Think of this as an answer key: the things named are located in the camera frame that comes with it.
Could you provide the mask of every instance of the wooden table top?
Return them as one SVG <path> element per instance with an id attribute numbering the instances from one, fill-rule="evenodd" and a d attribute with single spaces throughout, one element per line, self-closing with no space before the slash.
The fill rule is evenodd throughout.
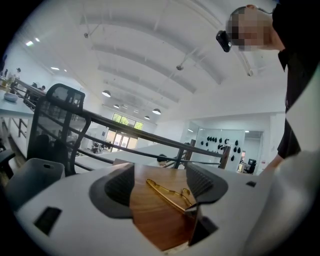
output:
<path id="1" fill-rule="evenodd" d="M 130 209 L 135 226 L 160 250 L 165 251 L 189 241 L 195 220 L 165 201 L 146 183 L 146 179 L 180 193 L 183 188 L 189 189 L 186 170 L 135 164 Z M 165 191 L 163 194 L 184 209 L 188 207 L 179 196 Z M 192 204 L 196 202 L 192 194 L 186 197 Z"/>

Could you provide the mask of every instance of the man's hair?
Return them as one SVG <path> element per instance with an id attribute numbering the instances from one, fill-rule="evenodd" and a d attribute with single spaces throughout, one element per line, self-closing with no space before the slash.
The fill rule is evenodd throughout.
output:
<path id="1" fill-rule="evenodd" d="M 167 159 L 166 159 L 166 155 L 165 154 L 160 154 L 159 155 L 159 157 L 156 159 L 159 163 L 160 162 L 165 162 L 165 161 L 167 161 Z"/>
<path id="2" fill-rule="evenodd" d="M 229 17 L 229 20 L 226 22 L 226 28 L 225 31 L 227 35 L 229 36 L 231 42 L 235 46 L 244 46 L 245 42 L 243 39 L 239 39 L 239 14 L 244 14 L 246 6 L 241 6 L 237 9 L 235 9 Z M 266 10 L 257 7 L 257 9 L 265 14 L 272 14 L 267 12 Z"/>

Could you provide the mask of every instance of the computer monitor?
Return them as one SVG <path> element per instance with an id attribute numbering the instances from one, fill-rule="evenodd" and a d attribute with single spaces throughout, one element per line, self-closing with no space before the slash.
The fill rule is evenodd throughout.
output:
<path id="1" fill-rule="evenodd" d="M 249 161 L 248 161 L 248 165 L 252 165 L 253 164 L 253 162 L 255 162 L 256 160 L 254 160 L 254 159 L 249 159 Z"/>

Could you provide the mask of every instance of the gold tweezers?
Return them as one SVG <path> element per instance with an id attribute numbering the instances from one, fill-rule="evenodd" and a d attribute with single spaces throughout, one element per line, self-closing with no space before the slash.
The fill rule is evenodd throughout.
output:
<path id="1" fill-rule="evenodd" d="M 163 193 L 160 192 L 159 189 L 162 189 L 164 191 L 167 191 L 169 193 L 172 193 L 174 195 L 178 195 L 179 197 L 183 198 L 184 201 L 190 206 L 192 206 L 192 203 L 189 201 L 188 198 L 186 198 L 183 193 L 186 192 L 188 195 L 190 195 L 190 190 L 187 189 L 187 188 L 183 188 L 181 190 L 181 193 L 178 193 L 174 190 L 170 190 L 170 189 L 167 189 L 159 184 L 157 184 L 156 182 L 154 182 L 152 179 L 149 179 L 147 178 L 146 179 L 146 183 L 148 183 L 150 185 L 151 188 L 153 188 L 160 196 L 162 196 L 166 201 L 168 201 L 171 205 L 173 205 L 175 208 L 177 208 L 180 212 L 182 212 L 183 214 L 186 213 L 186 210 L 183 209 L 181 206 L 177 205 L 175 202 L 173 202 L 172 200 L 170 200 L 169 198 L 167 198 Z"/>

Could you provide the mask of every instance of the black shirt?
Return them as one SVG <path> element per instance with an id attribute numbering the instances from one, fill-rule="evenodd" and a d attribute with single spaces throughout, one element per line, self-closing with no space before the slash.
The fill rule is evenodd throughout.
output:
<path id="1" fill-rule="evenodd" d="M 279 53 L 283 70 L 288 67 L 285 112 L 295 103 L 307 87 L 320 61 L 318 46 L 319 14 L 317 8 L 306 0 L 293 3 L 282 0 L 273 11 L 273 28 L 279 35 L 285 50 Z M 284 134 L 278 147 L 282 158 L 300 152 L 297 138 L 285 120 Z"/>

